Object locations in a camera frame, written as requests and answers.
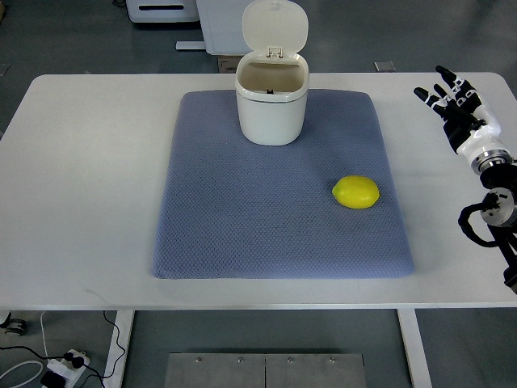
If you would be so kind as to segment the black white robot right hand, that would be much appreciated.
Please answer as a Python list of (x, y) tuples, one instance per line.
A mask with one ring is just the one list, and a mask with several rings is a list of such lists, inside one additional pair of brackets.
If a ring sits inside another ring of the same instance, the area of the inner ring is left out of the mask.
[(443, 131), (455, 153), (460, 153), (461, 147), (475, 136), (483, 135), (482, 131), (493, 129), (495, 136), (500, 133), (494, 115), (468, 80), (441, 65), (435, 71), (451, 93), (435, 84), (434, 94), (421, 87), (416, 87), (414, 94), (442, 119)]

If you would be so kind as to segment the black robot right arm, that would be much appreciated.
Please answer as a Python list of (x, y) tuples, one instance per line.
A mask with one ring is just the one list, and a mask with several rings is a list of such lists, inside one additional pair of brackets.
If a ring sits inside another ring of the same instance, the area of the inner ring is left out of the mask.
[[(516, 162), (505, 150), (488, 150), (479, 154), (472, 168), (488, 190), (483, 200), (462, 209), (458, 219), (464, 235), (481, 247), (497, 247), (506, 263), (504, 284), (516, 291)], [(479, 213), (493, 239), (476, 234), (469, 219)]]

